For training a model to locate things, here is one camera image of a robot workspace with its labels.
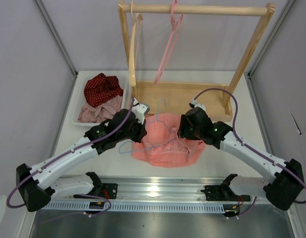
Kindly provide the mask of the salmon pink skirt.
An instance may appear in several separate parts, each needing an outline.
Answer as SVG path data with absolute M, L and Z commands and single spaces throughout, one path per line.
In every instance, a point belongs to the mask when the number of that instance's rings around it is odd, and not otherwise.
M 187 167 L 198 161 L 205 148 L 206 144 L 203 141 L 188 140 L 177 136 L 176 141 L 164 145 L 162 148 L 154 149 L 150 153 L 146 151 L 133 153 L 132 157 L 155 167 Z

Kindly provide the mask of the light blue wire hanger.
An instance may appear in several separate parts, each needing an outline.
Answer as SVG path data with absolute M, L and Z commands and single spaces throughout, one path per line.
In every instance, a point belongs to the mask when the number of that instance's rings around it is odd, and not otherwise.
M 161 103 L 166 107 L 166 100 L 159 100 L 157 112 L 147 117 L 148 121 L 145 129 L 149 131 L 144 138 L 144 142 L 140 144 L 131 141 L 124 142 L 119 146 L 119 154 L 133 154 L 144 151 L 150 153 L 154 149 L 162 148 L 164 145 L 176 141 L 175 133 L 179 129 L 180 116 L 174 113 L 162 113 L 160 111 Z

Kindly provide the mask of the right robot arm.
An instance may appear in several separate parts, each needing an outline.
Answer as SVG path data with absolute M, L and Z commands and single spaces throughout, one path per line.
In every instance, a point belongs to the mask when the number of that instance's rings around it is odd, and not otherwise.
M 179 138 L 203 141 L 227 152 L 262 175 L 262 178 L 227 177 L 227 184 L 220 191 L 226 200 L 232 200 L 237 195 L 265 197 L 278 209 L 287 211 L 304 188 L 300 162 L 295 159 L 285 161 L 253 148 L 237 137 L 233 127 L 222 121 L 212 122 L 202 108 L 196 107 L 181 115 L 177 135 Z

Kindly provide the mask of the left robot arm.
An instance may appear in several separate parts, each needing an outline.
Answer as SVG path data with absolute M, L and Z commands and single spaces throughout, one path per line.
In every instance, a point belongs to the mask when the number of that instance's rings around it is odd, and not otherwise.
M 45 207 L 53 199 L 88 195 L 97 198 L 102 193 L 102 181 L 94 172 L 75 178 L 62 178 L 80 163 L 116 147 L 117 143 L 132 140 L 140 143 L 147 134 L 145 116 L 149 108 L 137 105 L 122 109 L 112 119 L 91 127 L 73 146 L 39 164 L 21 164 L 16 168 L 16 184 L 29 212 Z

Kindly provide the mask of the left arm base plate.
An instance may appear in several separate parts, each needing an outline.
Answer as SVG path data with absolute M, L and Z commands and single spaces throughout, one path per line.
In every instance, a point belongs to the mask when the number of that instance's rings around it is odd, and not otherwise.
M 116 199 L 118 193 L 117 183 L 104 183 L 101 189 L 96 190 L 94 196 L 110 199 Z

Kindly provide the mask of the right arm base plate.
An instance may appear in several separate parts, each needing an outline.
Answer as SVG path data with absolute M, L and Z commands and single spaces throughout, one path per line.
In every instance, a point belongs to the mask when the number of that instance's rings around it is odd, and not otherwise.
M 205 185 L 200 190 L 207 201 L 244 201 L 250 202 L 249 195 L 236 195 L 229 187 L 221 185 Z

